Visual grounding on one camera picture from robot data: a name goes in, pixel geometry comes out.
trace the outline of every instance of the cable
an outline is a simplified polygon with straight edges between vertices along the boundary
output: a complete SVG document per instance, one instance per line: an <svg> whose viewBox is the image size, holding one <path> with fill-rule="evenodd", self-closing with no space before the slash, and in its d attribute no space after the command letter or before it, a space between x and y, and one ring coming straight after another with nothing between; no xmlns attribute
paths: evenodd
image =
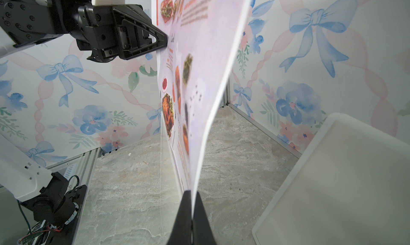
<svg viewBox="0 0 410 245"><path fill-rule="evenodd" d="M21 214L22 214L23 217L24 217L24 220L25 220L26 223L27 223L28 230L30 231L30 234L32 234L32 232L31 232L31 227L30 227L30 224L28 223L27 217L25 217L24 212L23 212L23 210L21 209L20 201L17 200L17 204L18 204L18 208L20 209Z"/></svg>
<svg viewBox="0 0 410 245"><path fill-rule="evenodd" d="M72 179L73 177L76 177L76 178L77 178L77 184L74 186L74 188L73 188L73 190L74 190L74 189L79 185L79 177L78 177L77 175L74 175L74 176L70 177L69 182L71 181L71 179Z"/></svg>
<svg viewBox="0 0 410 245"><path fill-rule="evenodd" d="M50 230L38 231L38 232L33 232L32 234L28 234L28 235L24 236L23 238L21 238L20 240L18 240L18 241L17 241L17 244L20 244L20 242L21 242L24 238L26 238L26 237L28 237L28 236L30 236L30 235L33 235L33 234L36 234L36 233L43 233L43 232L50 232Z"/></svg>

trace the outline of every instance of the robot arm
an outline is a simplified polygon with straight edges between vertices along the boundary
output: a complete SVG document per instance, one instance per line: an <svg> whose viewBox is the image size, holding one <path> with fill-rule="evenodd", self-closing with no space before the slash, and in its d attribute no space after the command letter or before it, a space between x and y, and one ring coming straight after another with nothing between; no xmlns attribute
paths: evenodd
<svg viewBox="0 0 410 245"><path fill-rule="evenodd" d="M166 47L166 34L151 24L142 6L124 2L0 0L0 58L63 34L71 34L80 50L90 50L94 62L128 60ZM85 189L66 193L69 182L63 176L30 160L2 135L0 184L33 211L35 220L68 226L64 233L72 233Z"/></svg>
<svg viewBox="0 0 410 245"><path fill-rule="evenodd" d="M125 0L0 0L0 57L71 34L89 60L132 59L167 46L141 5Z"/></svg>

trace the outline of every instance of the floral wallpaper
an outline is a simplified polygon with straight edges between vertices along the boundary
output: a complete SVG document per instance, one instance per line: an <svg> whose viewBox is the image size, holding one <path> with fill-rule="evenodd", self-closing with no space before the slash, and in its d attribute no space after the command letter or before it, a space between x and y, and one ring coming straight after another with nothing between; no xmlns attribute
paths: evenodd
<svg viewBox="0 0 410 245"><path fill-rule="evenodd" d="M407 0L252 0L231 103L303 152L328 114L410 143Z"/></svg>
<svg viewBox="0 0 410 245"><path fill-rule="evenodd" d="M150 15L151 0L141 4ZM156 134L155 53L95 63L70 35L0 59L0 133L41 166Z"/></svg>

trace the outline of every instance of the paper sheet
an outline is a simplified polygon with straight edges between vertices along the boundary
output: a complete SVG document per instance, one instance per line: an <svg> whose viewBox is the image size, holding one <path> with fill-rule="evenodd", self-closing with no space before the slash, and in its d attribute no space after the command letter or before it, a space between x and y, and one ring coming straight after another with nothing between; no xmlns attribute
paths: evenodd
<svg viewBox="0 0 410 245"><path fill-rule="evenodd" d="M206 140L250 0L153 2L153 23L168 35L168 47L160 51L158 87L169 148L182 190L191 190L193 211Z"/></svg>

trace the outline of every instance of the gray stone surface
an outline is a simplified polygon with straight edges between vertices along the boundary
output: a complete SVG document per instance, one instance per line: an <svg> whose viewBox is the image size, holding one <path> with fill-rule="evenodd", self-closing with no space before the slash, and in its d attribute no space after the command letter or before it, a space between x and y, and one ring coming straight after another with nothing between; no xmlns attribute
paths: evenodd
<svg viewBox="0 0 410 245"><path fill-rule="evenodd" d="M218 244L255 244L252 228L297 160L233 109L218 111L198 186Z"/></svg>
<svg viewBox="0 0 410 245"><path fill-rule="evenodd" d="M198 189L219 245L255 244L252 228L296 161L231 108L218 111ZM75 245L166 244L179 200L160 135L105 155L96 163Z"/></svg>

